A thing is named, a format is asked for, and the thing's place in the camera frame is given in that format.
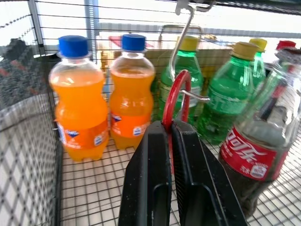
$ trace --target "green soda bottle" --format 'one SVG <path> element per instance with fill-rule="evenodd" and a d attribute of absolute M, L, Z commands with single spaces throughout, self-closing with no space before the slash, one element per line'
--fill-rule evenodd
<path fill-rule="evenodd" d="M 207 95 L 211 100 L 204 104 L 197 130 L 213 145 L 225 139 L 234 120 L 251 98 L 253 82 L 250 63 L 257 49 L 254 44 L 238 42 L 230 60 L 210 81 Z"/>
<path fill-rule="evenodd" d="M 249 43 L 252 43 L 258 47 L 257 53 L 254 57 L 254 61 L 252 61 L 250 64 L 253 73 L 253 96 L 255 96 L 263 86 L 264 81 L 266 79 L 264 63 L 261 54 L 264 52 L 264 49 L 267 45 L 267 41 L 264 39 L 250 39 Z"/>
<path fill-rule="evenodd" d="M 191 75 L 191 92 L 195 94 L 200 94 L 201 87 L 203 86 L 204 78 L 202 76 L 201 69 L 198 65 L 198 60 L 196 57 L 196 49 L 198 47 L 198 38 L 193 36 L 186 35 L 184 40 L 179 48 L 179 51 L 176 56 L 175 62 L 175 75 L 177 75 L 180 71 L 186 69 L 190 72 Z M 170 77 L 169 66 L 165 68 L 161 75 L 161 83 L 160 83 L 160 95 L 159 95 L 159 110 L 158 110 L 158 117 L 159 120 L 163 117 L 163 111 L 166 99 L 168 97 L 169 91 L 173 81 Z M 174 108 L 174 115 L 175 118 L 181 108 L 183 94 L 180 94 Z M 190 98 L 190 105 L 189 105 L 189 116 L 188 116 L 188 123 L 194 123 L 194 111 L 197 106 L 197 99 Z"/>

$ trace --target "yellow bottle cap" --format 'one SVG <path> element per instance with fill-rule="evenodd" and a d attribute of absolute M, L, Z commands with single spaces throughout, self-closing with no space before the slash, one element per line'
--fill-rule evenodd
<path fill-rule="evenodd" d="M 258 52 L 264 52 L 265 47 L 267 46 L 268 41 L 265 39 L 250 39 L 249 43 L 252 43 L 258 46 Z"/>
<path fill-rule="evenodd" d="M 256 52 L 258 52 L 256 45 L 240 41 L 235 44 L 230 54 L 240 59 L 253 60 Z"/>
<path fill-rule="evenodd" d="M 182 44 L 179 48 L 179 50 L 183 51 L 196 51 L 198 47 L 198 38 L 186 35 L 182 41 Z"/>

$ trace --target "cola bottle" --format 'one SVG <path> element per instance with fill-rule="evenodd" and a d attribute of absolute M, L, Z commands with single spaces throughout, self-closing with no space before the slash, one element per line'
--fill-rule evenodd
<path fill-rule="evenodd" d="M 295 140 L 301 113 L 301 51 L 283 49 L 263 88 L 237 118 L 219 160 L 250 217 L 259 195 L 277 179 Z"/>

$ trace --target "metal hook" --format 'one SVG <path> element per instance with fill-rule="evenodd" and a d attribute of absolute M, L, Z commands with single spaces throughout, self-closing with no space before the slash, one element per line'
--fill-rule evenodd
<path fill-rule="evenodd" d="M 174 51 L 172 53 L 172 56 L 169 60 L 169 72 L 170 72 L 170 77 L 171 77 L 171 80 L 174 82 L 175 80 L 175 59 L 176 59 L 176 55 L 177 55 L 177 52 L 180 48 L 180 45 L 184 39 L 184 36 L 185 34 L 187 33 L 188 29 L 189 29 L 189 26 L 191 24 L 191 21 L 193 19 L 193 16 L 194 16 L 194 12 L 195 12 L 195 9 L 188 5 L 187 6 L 187 9 L 190 11 L 190 17 L 187 21 L 187 24 L 185 25 L 185 27 L 183 28 L 183 31 L 181 33 L 181 36 L 179 38 L 179 41 L 177 42 L 175 48 L 174 48 Z M 196 98 L 198 101 L 200 102 L 209 102 L 210 101 L 210 98 L 209 97 L 204 97 L 204 96 L 201 96 L 201 95 L 197 95 L 197 94 L 194 94 L 194 93 L 191 93 L 191 92 L 188 92 L 188 91 L 185 91 L 185 90 L 181 90 L 181 92 L 184 94 L 183 95 L 183 99 L 185 97 L 185 95 L 188 95 L 190 97 L 193 97 L 193 98 Z"/>

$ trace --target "fanta bottle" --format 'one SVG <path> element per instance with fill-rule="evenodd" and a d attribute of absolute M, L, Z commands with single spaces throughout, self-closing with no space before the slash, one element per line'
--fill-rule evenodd
<path fill-rule="evenodd" d="M 151 121 L 153 98 L 150 88 L 155 69 L 144 57 L 144 36 L 123 35 L 122 50 L 110 67 L 115 85 L 110 97 L 111 136 L 118 149 L 137 148 Z"/>
<path fill-rule="evenodd" d="M 109 139 L 103 73 L 88 59 L 86 38 L 63 36 L 59 49 L 62 60 L 50 72 L 49 82 L 59 95 L 55 116 L 61 141 L 75 161 L 99 159 Z"/>

